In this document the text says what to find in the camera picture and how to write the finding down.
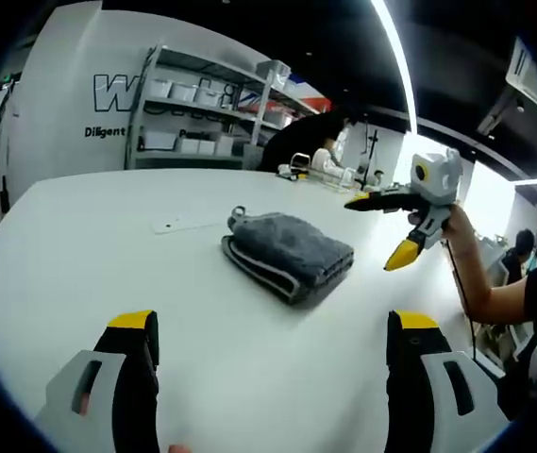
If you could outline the person's right hand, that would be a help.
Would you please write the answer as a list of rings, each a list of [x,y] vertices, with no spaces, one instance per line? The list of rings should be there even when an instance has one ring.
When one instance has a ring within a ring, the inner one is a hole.
[[[469,259],[470,255],[479,258],[479,247],[473,229],[465,211],[458,204],[449,206],[450,216],[442,226],[442,239],[448,240],[448,244],[455,257]],[[425,214],[422,211],[414,211],[408,216],[409,222],[414,226],[419,226],[424,220]],[[415,232],[409,234],[408,239],[424,247],[424,235]]]

